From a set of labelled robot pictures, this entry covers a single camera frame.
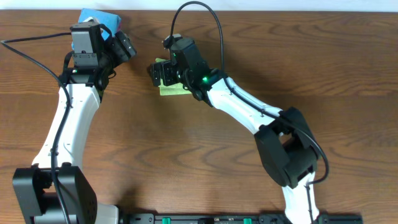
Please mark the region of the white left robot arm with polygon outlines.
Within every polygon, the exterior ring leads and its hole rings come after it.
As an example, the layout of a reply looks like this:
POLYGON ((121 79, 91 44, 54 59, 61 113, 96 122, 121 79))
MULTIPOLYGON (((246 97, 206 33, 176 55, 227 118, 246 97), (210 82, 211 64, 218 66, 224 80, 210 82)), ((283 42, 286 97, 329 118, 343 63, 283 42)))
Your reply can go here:
POLYGON ((28 168, 16 169, 12 185, 26 223, 119 223, 115 205, 100 203, 83 174, 88 131, 116 67, 135 56, 129 37, 95 21, 70 28, 57 111, 47 138, 28 168))

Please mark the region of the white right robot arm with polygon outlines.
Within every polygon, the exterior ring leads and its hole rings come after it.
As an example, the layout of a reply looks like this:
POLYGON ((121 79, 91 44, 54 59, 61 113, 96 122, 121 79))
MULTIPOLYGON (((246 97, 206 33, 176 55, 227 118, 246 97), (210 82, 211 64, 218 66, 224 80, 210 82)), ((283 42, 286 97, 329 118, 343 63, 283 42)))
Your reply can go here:
POLYGON ((224 71, 210 68, 195 41, 175 34, 163 40, 170 59, 150 65, 154 86, 182 84, 198 101, 224 111, 254 136, 262 166, 282 187, 291 223, 313 223, 320 212, 313 186, 321 157, 302 113, 270 106, 244 91, 224 71))

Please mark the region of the green microfiber cloth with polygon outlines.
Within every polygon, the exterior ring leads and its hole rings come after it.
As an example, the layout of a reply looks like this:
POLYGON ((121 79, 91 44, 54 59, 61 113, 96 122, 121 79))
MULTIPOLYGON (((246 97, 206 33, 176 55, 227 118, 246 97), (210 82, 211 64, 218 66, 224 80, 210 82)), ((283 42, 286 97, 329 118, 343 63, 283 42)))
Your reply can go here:
MULTIPOLYGON (((165 62, 166 59, 162 58, 156 58, 155 62, 165 62)), ((172 68, 177 72, 177 76, 180 78, 182 71, 181 69, 178 68, 178 65, 173 65, 172 68)), ((163 84, 163 79, 161 77, 155 77, 152 79, 152 82, 154 82, 154 86, 159 87, 159 93, 160 96, 172 96, 172 95, 191 95, 191 92, 183 88, 182 83, 175 83, 173 85, 165 86, 163 84)))

